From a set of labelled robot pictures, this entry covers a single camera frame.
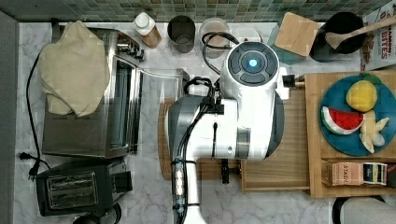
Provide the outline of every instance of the banana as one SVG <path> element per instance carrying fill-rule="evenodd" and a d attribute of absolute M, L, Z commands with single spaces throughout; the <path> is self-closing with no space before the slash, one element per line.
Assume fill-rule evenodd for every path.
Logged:
<path fill-rule="evenodd" d="M 374 146 L 381 147 L 385 144 L 385 139 L 379 132 L 384 129 L 389 118 L 381 119 L 379 122 L 375 123 L 374 110 L 370 110 L 365 114 L 365 116 L 366 119 L 361 125 L 360 138 L 364 147 L 366 147 L 366 149 L 371 153 L 374 153 Z"/>

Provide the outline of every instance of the wooden tray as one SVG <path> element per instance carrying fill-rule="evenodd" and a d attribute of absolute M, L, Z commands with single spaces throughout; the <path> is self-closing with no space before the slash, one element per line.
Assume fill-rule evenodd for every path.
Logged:
<path fill-rule="evenodd" d="M 306 117 L 308 131 L 308 157 L 310 192 L 314 198 L 326 197 L 349 197 L 395 194 L 396 189 L 387 187 L 351 187 L 337 186 L 328 187 L 321 182 L 321 160 L 325 161 L 381 161 L 396 162 L 396 141 L 392 140 L 389 145 L 368 157 L 350 157 L 334 149 L 324 138 L 318 124 L 318 108 L 322 96 L 330 86 L 339 79 L 347 76 L 357 75 L 352 73 L 322 73 L 306 74 L 305 77 L 305 98 Z M 381 78 L 382 82 L 395 94 L 396 92 L 396 71 L 374 71 L 370 72 Z"/>
<path fill-rule="evenodd" d="M 285 132 L 275 152 L 264 161 L 242 162 L 242 192 L 309 189 L 305 91 L 291 90 L 284 102 Z"/>
<path fill-rule="evenodd" d="M 163 178 L 167 180 L 172 178 L 172 168 L 169 148 L 164 132 L 164 119 L 166 112 L 173 103 L 173 100 L 165 99 L 160 105 L 160 114 L 158 117 L 158 156 Z M 239 167 L 239 161 L 229 160 L 228 163 L 230 168 Z M 198 160 L 197 177 L 198 179 L 221 179 L 221 160 L 212 161 L 210 158 Z M 239 178 L 239 176 L 230 175 L 230 178 Z"/>

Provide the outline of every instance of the lemon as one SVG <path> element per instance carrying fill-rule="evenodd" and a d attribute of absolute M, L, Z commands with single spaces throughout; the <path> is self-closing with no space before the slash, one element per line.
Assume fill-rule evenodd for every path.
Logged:
<path fill-rule="evenodd" d="M 346 94 L 347 104 L 360 112 L 371 110 L 376 99 L 376 88 L 372 82 L 367 80 L 356 82 Z"/>

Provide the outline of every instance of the watermelon slice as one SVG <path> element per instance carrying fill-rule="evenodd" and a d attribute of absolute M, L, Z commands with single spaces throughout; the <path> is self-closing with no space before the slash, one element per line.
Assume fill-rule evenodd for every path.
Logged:
<path fill-rule="evenodd" d="M 322 107 L 321 116 L 326 128 L 330 132 L 337 134 L 356 132 L 365 119 L 364 114 L 339 111 L 327 106 Z"/>

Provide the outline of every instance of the small carton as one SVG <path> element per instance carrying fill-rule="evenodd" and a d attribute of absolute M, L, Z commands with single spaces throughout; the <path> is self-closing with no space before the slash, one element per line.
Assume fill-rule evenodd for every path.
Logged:
<path fill-rule="evenodd" d="M 379 162 L 363 163 L 363 182 L 366 185 L 387 185 L 387 164 Z"/>
<path fill-rule="evenodd" d="M 358 162 L 321 162 L 322 183 L 328 186 L 363 184 L 363 164 Z"/>
<path fill-rule="evenodd" d="M 363 18 L 368 24 L 382 21 L 395 15 L 396 0 Z M 369 71 L 396 64 L 396 24 L 382 27 L 367 33 L 365 43 L 361 49 L 361 70 Z"/>

